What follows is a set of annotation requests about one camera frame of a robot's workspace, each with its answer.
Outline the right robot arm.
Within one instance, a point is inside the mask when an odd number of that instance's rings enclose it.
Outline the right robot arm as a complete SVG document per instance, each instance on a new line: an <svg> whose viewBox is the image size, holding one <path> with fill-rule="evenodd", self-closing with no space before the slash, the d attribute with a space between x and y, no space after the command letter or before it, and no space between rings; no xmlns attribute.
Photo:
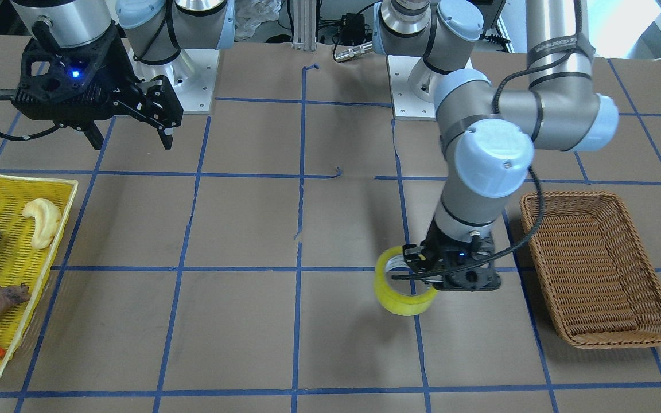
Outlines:
<svg viewBox="0 0 661 413"><path fill-rule="evenodd" d="M97 121L129 116L157 130L165 149L179 127L178 90L195 70L190 49L228 49L234 1L13 1L31 34L11 104L31 120L81 131L102 148Z"/></svg>

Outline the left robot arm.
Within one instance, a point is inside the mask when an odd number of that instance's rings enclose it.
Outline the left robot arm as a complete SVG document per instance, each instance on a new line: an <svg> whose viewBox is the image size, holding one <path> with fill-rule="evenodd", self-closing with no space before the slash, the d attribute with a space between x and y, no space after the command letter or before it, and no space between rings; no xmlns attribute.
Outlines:
<svg viewBox="0 0 661 413"><path fill-rule="evenodd" d="M499 84L468 67L483 16L468 1L374 5L374 50L420 57L438 79L431 96L448 178L429 230L406 245L409 272L438 290L494 290L494 222L527 176L535 150L598 151L619 122L613 99L594 91L594 47L583 1L526 3L527 66Z"/></svg>

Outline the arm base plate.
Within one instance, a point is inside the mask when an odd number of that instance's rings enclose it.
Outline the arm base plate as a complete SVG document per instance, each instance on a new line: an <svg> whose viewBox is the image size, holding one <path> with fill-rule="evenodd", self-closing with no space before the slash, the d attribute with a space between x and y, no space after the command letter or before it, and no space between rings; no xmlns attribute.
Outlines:
<svg viewBox="0 0 661 413"><path fill-rule="evenodd" d="M388 56L387 68L394 118L434 120L431 84L438 73L431 71L421 57Z"/></svg>
<svg viewBox="0 0 661 413"><path fill-rule="evenodd" d="M150 80L158 75L167 76L185 114L209 115L221 57L220 50L187 49L172 62L162 65L132 62L140 79Z"/></svg>

